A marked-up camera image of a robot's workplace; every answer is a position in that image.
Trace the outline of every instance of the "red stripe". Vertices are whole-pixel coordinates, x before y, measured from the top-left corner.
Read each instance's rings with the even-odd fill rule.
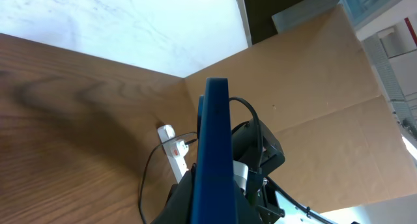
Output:
[[[412,25],[411,25],[411,23],[410,23],[409,18],[405,18],[404,20],[405,20],[405,23],[407,24],[407,27],[409,28],[409,31],[410,31],[411,37],[412,37],[412,39],[414,40],[414,43],[415,43],[415,44],[416,44],[416,46],[417,46],[417,36],[416,36],[416,32],[414,32],[414,29],[412,28]]]

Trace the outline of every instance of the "white power strip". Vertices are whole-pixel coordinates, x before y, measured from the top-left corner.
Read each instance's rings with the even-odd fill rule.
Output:
[[[158,135],[161,142],[175,137],[175,131],[171,125],[165,125],[158,128]],[[181,181],[185,172],[188,170],[184,156],[188,152],[188,145],[185,145],[184,140],[174,140],[163,145],[165,153],[167,154],[169,164],[174,172],[177,183]]]

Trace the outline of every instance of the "wooden table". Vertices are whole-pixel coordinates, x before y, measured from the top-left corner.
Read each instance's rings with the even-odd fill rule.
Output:
[[[186,133],[195,116],[179,77],[0,35],[0,223],[141,223],[157,127]],[[174,182],[159,150],[148,222]]]

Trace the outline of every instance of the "blue panel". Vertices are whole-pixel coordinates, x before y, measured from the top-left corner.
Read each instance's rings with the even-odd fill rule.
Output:
[[[227,79],[210,77],[201,116],[193,224],[237,223]]]
[[[198,114],[197,114],[197,138],[200,139],[200,125],[201,125],[201,116],[203,115],[203,102],[204,96],[200,96],[198,99]]]

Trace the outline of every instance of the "black cable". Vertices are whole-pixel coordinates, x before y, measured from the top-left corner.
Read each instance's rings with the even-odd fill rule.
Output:
[[[184,136],[188,136],[188,135],[193,135],[193,134],[197,134],[197,132],[184,133],[184,134],[182,134],[182,135],[178,135],[178,136],[175,136],[174,138],[168,139],[167,141],[165,141],[165,142],[163,142],[163,143],[159,144],[158,146],[156,146],[156,147],[152,150],[152,152],[149,154],[148,161],[146,162],[146,165],[145,165],[145,170],[144,170],[144,172],[143,172],[143,176],[142,176],[142,183],[141,183],[141,188],[140,188],[140,190],[139,190],[139,198],[138,198],[138,199],[139,199],[139,201],[138,201],[139,213],[140,213],[140,215],[141,215],[141,219],[142,219],[143,224],[147,224],[147,222],[146,222],[145,216],[143,215],[143,211],[142,211],[142,192],[143,192],[143,185],[144,185],[144,183],[145,183],[146,172],[147,172],[147,170],[148,170],[148,164],[149,164],[149,162],[150,162],[150,160],[151,160],[151,158],[152,158],[152,155],[154,154],[154,152],[156,151],[156,149],[160,148],[160,147],[161,147],[162,145],[164,145],[165,143],[168,143],[168,142],[174,141],[174,140],[176,140],[176,139],[178,139],[178,138],[180,138],[180,137],[184,137]]]
[[[235,127],[232,129],[232,135],[233,135],[233,134],[234,134],[237,130],[239,130],[239,129],[240,129],[240,127],[242,127],[242,126],[246,125],[247,123],[249,123],[249,121],[242,122],[242,123],[240,123],[239,125],[235,126]]]
[[[255,128],[257,131],[257,147],[258,147],[258,153],[259,153],[259,161],[257,162],[257,168],[260,168],[261,166],[261,162],[262,162],[262,153],[263,153],[263,135],[262,135],[262,130],[261,130],[261,123],[259,123],[259,118],[258,118],[258,114],[256,113],[255,109],[252,107],[252,105],[250,105],[246,100],[239,98],[239,97],[230,97],[229,101],[232,100],[236,100],[240,103],[242,103],[243,105],[246,106],[246,108],[248,108],[248,110],[250,111],[250,113],[252,114],[253,117],[253,123],[255,124]]]
[[[306,215],[308,217],[312,217],[317,219],[318,221],[321,221],[324,224],[334,224],[333,222],[325,219],[324,217],[316,214],[315,212],[312,212],[310,207],[304,207],[302,204],[298,203],[297,201],[295,201],[290,195],[288,195],[288,193],[286,193],[282,188],[280,188],[277,183],[275,183],[275,181],[273,181],[273,179],[271,179],[269,176],[266,176],[266,179],[269,181],[269,183],[271,185],[274,186],[274,188],[281,193],[281,195],[283,195],[289,202],[291,202],[293,205],[295,205],[298,209],[300,209],[301,211],[305,212]]]
[[[191,145],[192,143],[196,142],[198,139],[191,139],[187,142],[185,142],[185,145]]]

